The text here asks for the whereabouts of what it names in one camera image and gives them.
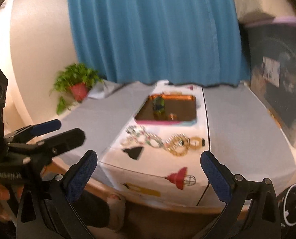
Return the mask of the pink gold jewelry tray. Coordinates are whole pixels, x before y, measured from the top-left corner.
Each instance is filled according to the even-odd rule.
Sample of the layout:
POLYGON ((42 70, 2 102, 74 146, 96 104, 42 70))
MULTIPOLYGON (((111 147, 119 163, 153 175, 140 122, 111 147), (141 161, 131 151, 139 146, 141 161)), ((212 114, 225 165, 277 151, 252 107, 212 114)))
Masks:
POLYGON ((193 125, 197 121, 196 98, 190 94, 152 94, 134 116, 134 121, 143 125, 193 125), (165 120, 156 120, 153 115, 153 100, 158 96, 165 101, 165 120), (177 121, 168 120, 171 112, 178 116, 177 121))

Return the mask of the person's foot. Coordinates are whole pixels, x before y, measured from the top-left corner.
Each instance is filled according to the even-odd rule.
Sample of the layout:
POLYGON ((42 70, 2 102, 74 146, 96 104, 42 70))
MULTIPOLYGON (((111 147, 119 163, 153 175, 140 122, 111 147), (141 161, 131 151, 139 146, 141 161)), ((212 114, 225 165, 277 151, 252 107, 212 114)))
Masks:
POLYGON ((110 194, 106 203, 109 207, 108 228, 119 231, 124 225, 126 200, 122 195, 110 194))

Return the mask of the grey right table cloth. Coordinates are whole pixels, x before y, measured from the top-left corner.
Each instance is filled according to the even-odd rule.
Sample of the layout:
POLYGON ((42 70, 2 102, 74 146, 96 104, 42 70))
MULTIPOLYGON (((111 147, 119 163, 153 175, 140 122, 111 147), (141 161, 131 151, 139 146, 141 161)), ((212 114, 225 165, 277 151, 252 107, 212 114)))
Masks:
POLYGON ((259 182, 267 177, 276 194, 284 191, 296 164, 262 102, 244 85, 208 87, 203 92, 213 155, 233 174, 259 182))

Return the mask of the grey table cloth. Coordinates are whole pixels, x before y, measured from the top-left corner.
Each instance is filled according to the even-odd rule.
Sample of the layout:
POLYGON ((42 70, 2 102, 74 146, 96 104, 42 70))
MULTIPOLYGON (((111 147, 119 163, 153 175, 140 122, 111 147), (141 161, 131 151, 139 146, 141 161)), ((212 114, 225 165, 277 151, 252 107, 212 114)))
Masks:
POLYGON ((233 174, 259 182, 267 177, 276 194, 284 191, 296 164, 262 102, 244 85, 208 87, 203 92, 213 155, 233 174))
POLYGON ((44 137, 79 128, 85 133, 84 144, 62 154, 60 158, 71 165, 88 150, 100 156, 114 142, 154 88, 154 85, 135 82, 117 89, 104 99, 87 98, 61 120, 61 129, 44 137))

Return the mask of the round black white fan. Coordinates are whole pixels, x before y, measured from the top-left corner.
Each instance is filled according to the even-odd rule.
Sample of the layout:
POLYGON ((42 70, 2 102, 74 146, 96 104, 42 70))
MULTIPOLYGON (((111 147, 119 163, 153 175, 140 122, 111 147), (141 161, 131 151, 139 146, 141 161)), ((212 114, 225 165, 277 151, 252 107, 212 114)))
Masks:
POLYGON ((296 225, 296 183, 289 186, 277 196, 281 217, 281 227, 296 225))

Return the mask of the green potted plant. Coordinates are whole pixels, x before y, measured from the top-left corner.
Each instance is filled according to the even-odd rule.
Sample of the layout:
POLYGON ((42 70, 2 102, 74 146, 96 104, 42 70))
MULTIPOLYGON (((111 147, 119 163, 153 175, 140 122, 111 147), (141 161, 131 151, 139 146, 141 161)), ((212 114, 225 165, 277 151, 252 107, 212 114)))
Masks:
POLYGON ((102 83, 98 70, 88 68, 83 63, 73 63, 58 71, 53 87, 50 91, 60 94, 56 106, 56 114, 61 115, 64 111, 76 103, 81 103, 98 83, 102 83))

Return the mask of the grey left table cloth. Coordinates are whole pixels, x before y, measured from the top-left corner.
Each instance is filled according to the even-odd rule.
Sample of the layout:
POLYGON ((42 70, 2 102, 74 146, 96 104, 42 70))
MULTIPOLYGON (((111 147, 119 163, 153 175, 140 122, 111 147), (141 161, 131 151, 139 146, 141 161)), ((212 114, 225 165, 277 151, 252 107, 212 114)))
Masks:
POLYGON ((117 89, 104 99, 87 98, 61 120, 61 129, 44 137, 79 128, 85 133, 84 144, 62 154, 60 158, 71 165, 88 150, 100 156, 114 142, 154 88, 154 85, 135 82, 117 89))

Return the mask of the white patterned table runner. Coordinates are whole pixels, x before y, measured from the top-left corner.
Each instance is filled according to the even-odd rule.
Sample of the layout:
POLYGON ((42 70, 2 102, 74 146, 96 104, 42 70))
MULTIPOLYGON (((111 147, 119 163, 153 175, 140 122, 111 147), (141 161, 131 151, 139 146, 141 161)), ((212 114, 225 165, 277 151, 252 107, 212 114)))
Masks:
POLYGON ((190 94, 196 98, 197 121, 187 125, 143 125, 133 115, 100 157, 112 186, 149 201, 196 207, 208 180, 200 155, 209 148, 203 89, 196 85, 156 83, 152 94, 190 94))

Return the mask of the black green smart watch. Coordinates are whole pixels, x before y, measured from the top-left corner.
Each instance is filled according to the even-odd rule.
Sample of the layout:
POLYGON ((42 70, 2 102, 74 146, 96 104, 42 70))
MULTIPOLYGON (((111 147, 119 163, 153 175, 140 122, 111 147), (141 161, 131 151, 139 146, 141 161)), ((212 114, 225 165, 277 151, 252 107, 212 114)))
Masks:
POLYGON ((165 101, 161 96, 153 100, 153 115, 156 120, 165 120, 165 101))

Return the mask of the dark plastic storage bin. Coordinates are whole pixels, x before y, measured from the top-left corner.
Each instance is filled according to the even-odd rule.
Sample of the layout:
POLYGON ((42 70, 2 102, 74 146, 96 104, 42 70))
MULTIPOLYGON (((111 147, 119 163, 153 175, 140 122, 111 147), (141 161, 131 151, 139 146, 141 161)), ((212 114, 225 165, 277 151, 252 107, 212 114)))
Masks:
POLYGON ((249 23, 250 88, 296 148, 296 16, 249 23))

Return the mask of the blue curtain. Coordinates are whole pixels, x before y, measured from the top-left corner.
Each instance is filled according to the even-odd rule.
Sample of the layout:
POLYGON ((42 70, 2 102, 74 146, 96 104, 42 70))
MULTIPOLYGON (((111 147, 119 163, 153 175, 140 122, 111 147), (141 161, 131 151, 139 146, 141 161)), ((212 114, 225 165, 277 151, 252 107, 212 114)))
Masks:
POLYGON ((78 60, 115 83, 250 77, 234 0, 67 0, 78 60))

